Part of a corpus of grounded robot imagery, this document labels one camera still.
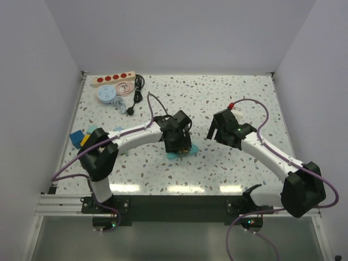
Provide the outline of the teal power strip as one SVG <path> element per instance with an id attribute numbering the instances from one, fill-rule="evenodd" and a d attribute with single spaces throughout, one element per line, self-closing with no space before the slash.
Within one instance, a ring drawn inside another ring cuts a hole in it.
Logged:
<path id="1" fill-rule="evenodd" d="M 188 154 L 179 156 L 177 155 L 177 152 L 171 152 L 171 153 L 167 153 L 166 157 L 169 160 L 174 160 L 174 159 L 180 159 L 187 156 L 194 156 L 197 153 L 198 153 L 198 147 L 195 144 L 192 144 L 192 147 L 190 148 L 190 152 Z"/>

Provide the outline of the beige power strip red sockets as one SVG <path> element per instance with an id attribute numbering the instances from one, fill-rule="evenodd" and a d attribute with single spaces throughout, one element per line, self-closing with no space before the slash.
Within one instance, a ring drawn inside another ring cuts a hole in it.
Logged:
<path id="1" fill-rule="evenodd" d="M 134 71 L 110 74 L 110 75 L 100 76 L 93 79 L 91 82 L 91 85 L 96 88 L 102 85 L 114 85 L 114 84 L 118 84 L 119 82 L 135 81 L 135 78 L 136 78 L 136 74 Z"/>

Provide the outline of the light blue round power strip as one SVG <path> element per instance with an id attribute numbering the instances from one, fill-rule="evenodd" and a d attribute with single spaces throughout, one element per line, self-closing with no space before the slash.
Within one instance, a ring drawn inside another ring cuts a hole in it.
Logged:
<path id="1" fill-rule="evenodd" d="M 96 97 L 103 104 L 110 104 L 116 95 L 116 89 L 112 85 L 102 85 L 97 88 Z"/>

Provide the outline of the yellow cube socket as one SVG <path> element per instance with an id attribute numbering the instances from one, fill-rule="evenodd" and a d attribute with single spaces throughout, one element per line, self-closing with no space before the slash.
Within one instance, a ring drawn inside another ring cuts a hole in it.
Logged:
<path id="1" fill-rule="evenodd" d="M 82 141 L 80 142 L 80 146 L 84 146 L 84 144 L 86 143 L 86 141 L 88 140 L 88 138 L 90 137 L 89 134 L 85 135 L 84 138 L 82 139 Z"/>

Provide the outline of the blue cube socket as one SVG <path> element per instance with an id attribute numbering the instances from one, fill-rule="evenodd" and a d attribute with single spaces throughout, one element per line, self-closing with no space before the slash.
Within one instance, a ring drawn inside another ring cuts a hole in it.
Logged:
<path id="1" fill-rule="evenodd" d="M 84 134 L 81 130 L 78 130 L 76 132 L 73 132 L 69 135 L 70 141 L 72 145 L 76 148 L 79 149 L 81 148 L 81 142 L 84 139 Z"/>

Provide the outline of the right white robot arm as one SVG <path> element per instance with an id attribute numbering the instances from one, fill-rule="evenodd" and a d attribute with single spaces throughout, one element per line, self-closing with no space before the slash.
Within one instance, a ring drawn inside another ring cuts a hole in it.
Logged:
<path id="1" fill-rule="evenodd" d="M 321 171 L 315 163 L 304 164 L 275 146 L 266 145 L 256 128 L 248 123 L 239 124 L 231 110 L 214 114 L 207 139 L 248 153 L 280 181 L 272 187 L 256 184 L 246 189 L 239 206 L 241 212 L 253 214 L 276 207 L 300 218 L 326 199 Z"/>

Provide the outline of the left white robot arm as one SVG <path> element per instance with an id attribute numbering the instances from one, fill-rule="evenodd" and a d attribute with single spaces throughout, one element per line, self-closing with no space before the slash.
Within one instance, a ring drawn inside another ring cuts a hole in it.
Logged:
<path id="1" fill-rule="evenodd" d="M 180 110 L 173 116 L 156 116 L 149 123 L 119 131 L 114 140 L 103 128 L 93 131 L 78 156 L 89 176 L 90 188 L 95 197 L 94 208 L 100 213 L 107 213 L 114 205 L 108 176 L 118 155 L 156 142 L 164 143 L 165 152 L 170 158 L 190 155 L 195 150 L 191 143 L 191 127 L 192 120 Z"/>

